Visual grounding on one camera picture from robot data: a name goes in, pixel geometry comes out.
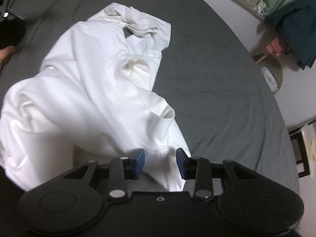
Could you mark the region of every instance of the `wicker basket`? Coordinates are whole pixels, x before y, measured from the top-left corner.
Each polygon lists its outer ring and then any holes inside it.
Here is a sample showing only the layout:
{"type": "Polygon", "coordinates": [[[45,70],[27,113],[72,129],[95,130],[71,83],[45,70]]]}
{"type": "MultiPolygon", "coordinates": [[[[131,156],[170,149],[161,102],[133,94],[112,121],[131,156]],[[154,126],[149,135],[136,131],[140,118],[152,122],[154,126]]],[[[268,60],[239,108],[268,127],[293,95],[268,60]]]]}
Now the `wicker basket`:
{"type": "MultiPolygon", "coordinates": [[[[254,56],[253,59],[255,61],[258,61],[263,55],[264,53],[258,54],[254,56]]],[[[277,84],[277,90],[273,92],[273,94],[276,94],[278,90],[280,89],[283,82],[283,71],[282,71],[281,64],[274,56],[268,55],[267,57],[265,57],[262,61],[258,63],[258,66],[260,68],[266,67],[271,72],[277,84]]]]}

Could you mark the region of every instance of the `hand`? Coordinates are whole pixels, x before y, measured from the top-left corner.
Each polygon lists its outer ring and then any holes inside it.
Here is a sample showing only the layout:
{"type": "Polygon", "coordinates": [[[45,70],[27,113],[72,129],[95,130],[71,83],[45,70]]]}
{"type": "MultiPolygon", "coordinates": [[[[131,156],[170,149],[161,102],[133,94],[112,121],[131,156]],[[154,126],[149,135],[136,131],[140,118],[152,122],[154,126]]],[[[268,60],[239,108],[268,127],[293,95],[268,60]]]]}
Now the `hand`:
{"type": "Polygon", "coordinates": [[[0,50],[0,70],[2,69],[4,64],[9,61],[14,51],[15,51],[15,47],[12,45],[0,50]]]}

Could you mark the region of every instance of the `bed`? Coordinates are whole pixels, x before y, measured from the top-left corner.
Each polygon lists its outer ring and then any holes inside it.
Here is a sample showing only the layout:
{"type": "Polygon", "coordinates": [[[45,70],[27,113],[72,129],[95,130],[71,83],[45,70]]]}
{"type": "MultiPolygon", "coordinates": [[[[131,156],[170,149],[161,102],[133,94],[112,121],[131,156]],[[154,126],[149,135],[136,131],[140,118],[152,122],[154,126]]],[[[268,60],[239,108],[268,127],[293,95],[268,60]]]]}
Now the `bed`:
{"type": "MultiPolygon", "coordinates": [[[[14,8],[27,17],[26,34],[1,72],[1,104],[13,84],[38,73],[63,32],[112,2],[171,24],[153,91],[174,108],[192,156],[235,160],[298,193],[296,162],[277,103],[247,50],[203,0],[16,0],[14,8]]],[[[23,192],[3,171],[0,185],[6,225],[0,235],[20,236],[25,229],[15,207],[23,192]]]]}

